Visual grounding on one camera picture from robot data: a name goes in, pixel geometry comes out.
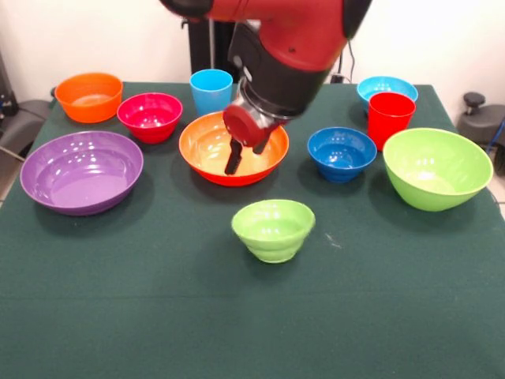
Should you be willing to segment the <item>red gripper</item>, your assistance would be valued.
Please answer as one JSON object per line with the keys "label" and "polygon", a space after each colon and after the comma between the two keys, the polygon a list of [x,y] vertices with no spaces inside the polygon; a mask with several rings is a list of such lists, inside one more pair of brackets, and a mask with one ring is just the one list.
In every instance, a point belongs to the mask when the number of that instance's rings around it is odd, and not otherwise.
{"label": "red gripper", "polygon": [[242,145],[253,147],[256,155],[261,155],[269,141],[270,134],[287,120],[258,111],[255,107],[231,104],[223,112],[223,121],[232,136],[230,156],[225,167],[226,175],[236,173],[240,162]]}

